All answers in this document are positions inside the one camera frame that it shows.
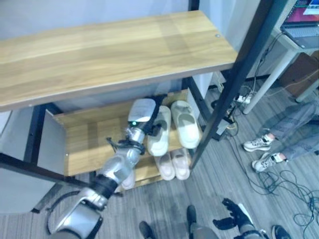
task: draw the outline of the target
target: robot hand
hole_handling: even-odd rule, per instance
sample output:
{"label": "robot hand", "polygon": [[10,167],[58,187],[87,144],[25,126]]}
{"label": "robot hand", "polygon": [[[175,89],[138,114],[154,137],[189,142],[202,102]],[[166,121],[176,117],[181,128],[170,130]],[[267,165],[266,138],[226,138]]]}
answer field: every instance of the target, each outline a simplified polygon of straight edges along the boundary
{"label": "robot hand", "polygon": [[228,230],[238,226],[241,236],[237,239],[262,239],[262,235],[255,229],[250,218],[243,212],[246,209],[241,209],[240,206],[235,204],[228,198],[222,202],[227,210],[230,211],[230,216],[221,220],[213,220],[214,225],[220,230]]}

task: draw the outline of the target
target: power strip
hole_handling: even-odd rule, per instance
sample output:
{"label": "power strip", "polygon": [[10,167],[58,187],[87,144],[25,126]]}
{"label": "power strip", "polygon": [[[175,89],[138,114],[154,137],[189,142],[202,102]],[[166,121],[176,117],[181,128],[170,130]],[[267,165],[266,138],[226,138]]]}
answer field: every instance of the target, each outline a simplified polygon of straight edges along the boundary
{"label": "power strip", "polygon": [[243,103],[243,104],[249,104],[250,103],[250,99],[251,99],[251,95],[248,96],[238,96],[237,98],[235,98],[235,100],[239,103]]}

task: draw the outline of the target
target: black glove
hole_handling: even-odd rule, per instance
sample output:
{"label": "black glove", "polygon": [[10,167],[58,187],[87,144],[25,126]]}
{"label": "black glove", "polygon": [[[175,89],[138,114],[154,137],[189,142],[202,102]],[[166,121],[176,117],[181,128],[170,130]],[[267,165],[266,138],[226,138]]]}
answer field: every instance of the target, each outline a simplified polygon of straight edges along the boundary
{"label": "black glove", "polygon": [[240,209],[240,207],[237,204],[235,204],[233,201],[231,201],[228,198],[225,198],[222,204],[224,204],[227,210],[230,211],[230,215],[232,217],[224,218],[222,220],[213,220],[214,225],[218,229],[228,230],[235,226],[238,226],[238,228],[241,228],[245,224],[251,224],[247,215],[244,214],[243,211]]}

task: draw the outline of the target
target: cardboard box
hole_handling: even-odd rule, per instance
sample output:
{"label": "cardboard box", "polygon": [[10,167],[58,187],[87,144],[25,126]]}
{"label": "cardboard box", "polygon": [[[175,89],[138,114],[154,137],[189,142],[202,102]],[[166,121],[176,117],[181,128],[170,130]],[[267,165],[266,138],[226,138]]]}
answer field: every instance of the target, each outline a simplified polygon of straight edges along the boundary
{"label": "cardboard box", "polygon": [[301,53],[279,78],[279,81],[283,87],[288,86],[287,91],[297,98],[318,78],[319,61],[313,56]]}

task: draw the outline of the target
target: table leg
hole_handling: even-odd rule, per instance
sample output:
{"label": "table leg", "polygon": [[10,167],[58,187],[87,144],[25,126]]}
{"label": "table leg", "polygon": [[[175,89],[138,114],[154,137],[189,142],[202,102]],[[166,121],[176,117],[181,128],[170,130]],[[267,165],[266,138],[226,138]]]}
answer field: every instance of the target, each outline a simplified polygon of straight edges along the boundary
{"label": "table leg", "polygon": [[296,52],[293,50],[288,50],[283,56],[278,66],[273,70],[268,79],[261,86],[257,94],[252,98],[250,104],[244,109],[243,113],[248,114],[252,108],[259,102],[259,100],[264,96],[265,92],[271,87],[271,85],[277,80],[285,68],[289,65],[292,59],[295,57]]}
{"label": "table leg", "polygon": [[317,79],[315,82],[312,83],[311,86],[308,87],[308,89],[306,89],[301,95],[299,95],[296,98],[296,101],[298,103],[300,103],[301,101],[303,101],[308,95],[311,94],[311,92],[313,92],[317,87],[319,87],[319,79]]}

